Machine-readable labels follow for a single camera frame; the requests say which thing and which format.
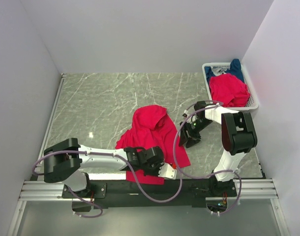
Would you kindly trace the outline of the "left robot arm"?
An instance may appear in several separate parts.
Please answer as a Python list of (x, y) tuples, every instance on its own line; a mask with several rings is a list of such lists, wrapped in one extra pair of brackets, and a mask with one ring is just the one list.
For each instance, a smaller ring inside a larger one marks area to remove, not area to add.
[(166, 163), (160, 147), (125, 147), (120, 149), (91, 148), (69, 138), (44, 151), (51, 154), (44, 160), (44, 181), (63, 182), (75, 194), (84, 198), (90, 194), (89, 177), (80, 171), (83, 168), (109, 168), (117, 171), (143, 171), (146, 176), (161, 177)]

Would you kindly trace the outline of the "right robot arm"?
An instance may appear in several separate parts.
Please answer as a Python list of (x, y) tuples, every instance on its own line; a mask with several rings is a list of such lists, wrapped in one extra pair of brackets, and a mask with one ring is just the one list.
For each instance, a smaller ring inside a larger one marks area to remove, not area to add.
[(225, 108), (221, 102), (198, 101), (192, 105), (194, 113), (183, 113), (180, 123), (179, 146), (190, 148), (201, 141), (200, 132), (216, 122), (221, 125), (222, 156), (209, 177), (209, 192), (220, 196), (234, 178), (234, 171), (241, 160), (258, 143), (253, 118), (250, 112)]

